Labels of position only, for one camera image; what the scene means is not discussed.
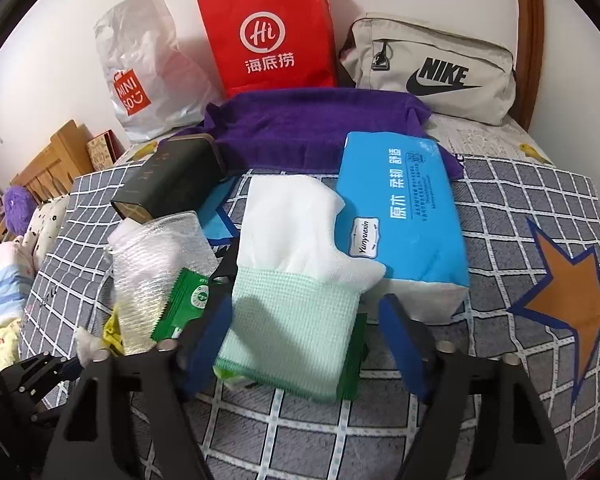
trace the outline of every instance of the nike swoosh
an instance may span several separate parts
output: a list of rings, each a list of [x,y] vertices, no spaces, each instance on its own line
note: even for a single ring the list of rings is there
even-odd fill
[[[480,88],[480,85],[422,85],[417,79],[416,70],[407,81],[407,92],[417,96],[442,94],[444,92],[453,92],[454,90],[465,90],[467,88]]]

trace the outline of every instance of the wooden bed frame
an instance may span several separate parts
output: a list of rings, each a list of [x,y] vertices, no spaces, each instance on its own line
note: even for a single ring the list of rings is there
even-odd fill
[[[26,187],[38,203],[69,193],[77,177],[93,173],[86,147],[89,137],[84,127],[79,128],[73,120],[69,121],[51,136],[46,148],[12,179],[11,185]],[[6,231],[2,220],[0,240]]]
[[[544,51],[544,0],[518,0],[516,101],[509,115],[529,130],[536,106]]]

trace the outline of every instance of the purple plush toy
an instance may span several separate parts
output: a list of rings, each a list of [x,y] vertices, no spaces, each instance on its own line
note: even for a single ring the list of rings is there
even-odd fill
[[[18,236],[24,236],[38,204],[31,193],[22,186],[11,186],[2,197],[4,220],[7,229]]]

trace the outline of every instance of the green packet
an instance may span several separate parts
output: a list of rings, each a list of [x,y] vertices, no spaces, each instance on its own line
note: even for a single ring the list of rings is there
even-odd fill
[[[190,320],[202,317],[208,298],[208,278],[192,270],[182,269],[151,339],[158,342],[178,337]]]

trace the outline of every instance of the gray plaid bedsheet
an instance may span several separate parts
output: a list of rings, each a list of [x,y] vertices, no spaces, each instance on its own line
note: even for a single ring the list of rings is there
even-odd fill
[[[139,164],[78,179],[58,241],[36,277],[26,308],[20,354],[49,350],[75,354],[77,326],[99,333],[110,314],[106,238],[120,221],[109,201]],[[546,166],[465,156],[465,178],[454,195],[470,266],[469,298],[448,325],[432,327],[477,356],[517,352],[522,357],[557,435],[568,478],[600,457],[600,342],[576,403],[571,405],[574,338],[567,330],[506,312],[545,274],[526,218],[531,218],[571,256],[594,246],[600,261],[600,206],[588,178]],[[252,170],[237,183],[225,208],[240,227]],[[336,177],[318,175],[334,187]],[[392,478],[408,452],[424,407],[402,386],[378,322],[369,319],[368,359],[353,402],[314,404],[283,390],[260,386],[231,391],[212,384],[186,405],[206,460],[224,479]],[[62,384],[45,400],[65,401]],[[146,479],[160,478],[142,395],[132,411]],[[461,478],[479,412],[469,398],[450,478]]]

